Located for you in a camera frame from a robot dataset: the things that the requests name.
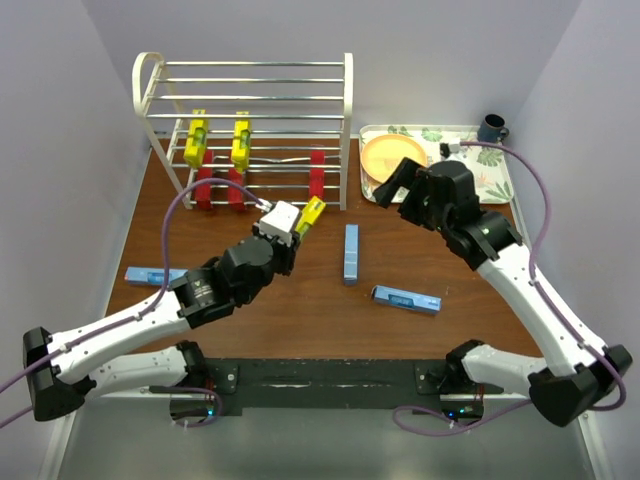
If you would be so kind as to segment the red toothpaste box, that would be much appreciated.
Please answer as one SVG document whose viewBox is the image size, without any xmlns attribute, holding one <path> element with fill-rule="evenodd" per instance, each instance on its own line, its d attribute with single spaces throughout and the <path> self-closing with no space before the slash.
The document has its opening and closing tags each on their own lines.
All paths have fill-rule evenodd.
<svg viewBox="0 0 640 480">
<path fill-rule="evenodd" d="M 240 186 L 245 183 L 245 176 L 242 172 L 239 172 L 236 168 L 232 167 L 228 171 L 228 179 Z M 230 187 L 227 193 L 227 200 L 229 206 L 236 212 L 244 212 L 246 210 L 246 203 L 244 193 L 235 187 Z"/>
<path fill-rule="evenodd" d="M 325 173 L 325 152 L 323 150 L 313 150 L 310 155 L 311 169 L 309 171 L 309 198 L 318 197 L 324 199 Z"/>
<path fill-rule="evenodd" d="M 209 164 L 213 162 L 213 151 L 206 150 L 203 157 L 203 164 L 198 169 L 196 180 L 201 181 L 204 179 L 212 178 L 214 176 L 213 168 L 209 167 Z M 210 183 L 205 183 L 196 187 L 194 191 L 194 198 L 198 209 L 203 211 L 211 211 L 213 206 L 211 204 L 211 188 Z"/>
</svg>

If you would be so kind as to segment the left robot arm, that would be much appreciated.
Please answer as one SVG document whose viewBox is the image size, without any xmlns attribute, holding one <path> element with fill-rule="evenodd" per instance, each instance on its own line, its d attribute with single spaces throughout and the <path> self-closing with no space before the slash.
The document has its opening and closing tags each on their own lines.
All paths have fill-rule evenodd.
<svg viewBox="0 0 640 480">
<path fill-rule="evenodd" d="M 156 294 L 75 330 L 43 327 L 23 336 L 23 364 L 38 422 L 63 417 L 86 400 L 138 386 L 200 390 L 207 368 L 197 347 L 183 342 L 155 354 L 137 348 L 228 317 L 250 304 L 277 275 L 291 274 L 303 235 L 262 223 L 252 234 Z"/>
</svg>

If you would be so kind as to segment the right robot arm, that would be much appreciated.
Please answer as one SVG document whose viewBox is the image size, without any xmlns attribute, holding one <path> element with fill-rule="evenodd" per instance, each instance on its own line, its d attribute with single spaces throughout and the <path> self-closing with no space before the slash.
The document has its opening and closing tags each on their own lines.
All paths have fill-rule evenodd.
<svg viewBox="0 0 640 480">
<path fill-rule="evenodd" d="M 402 219 L 438 232 L 506 301 L 541 357 L 497 350 L 469 340 L 446 357 L 445 380 L 459 393 L 489 384 L 525 396 L 551 424 L 565 427 L 595 408 L 632 364 L 622 345 L 607 345 L 572 312 L 530 261 L 532 253 L 503 214 L 481 207 L 472 172 L 459 161 L 424 167 L 403 158 L 374 192 L 386 208 L 396 192 Z"/>
</svg>

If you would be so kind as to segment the yellow toothpaste box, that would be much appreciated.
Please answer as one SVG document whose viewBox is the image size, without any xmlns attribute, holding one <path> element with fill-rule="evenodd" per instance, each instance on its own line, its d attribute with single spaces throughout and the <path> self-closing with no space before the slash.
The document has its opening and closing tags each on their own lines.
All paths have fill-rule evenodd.
<svg viewBox="0 0 640 480">
<path fill-rule="evenodd" d="M 183 158 L 192 169 L 199 169 L 207 151 L 208 119 L 204 117 L 205 109 L 194 109 L 194 118 L 189 122 Z"/>
<path fill-rule="evenodd" d="M 239 111 L 235 119 L 231 148 L 233 167 L 244 173 L 249 166 L 251 150 L 251 119 L 248 111 Z"/>
<path fill-rule="evenodd" d="M 303 241 L 326 208 L 326 203 L 318 196 L 313 196 L 301 210 L 295 232 Z"/>
</svg>

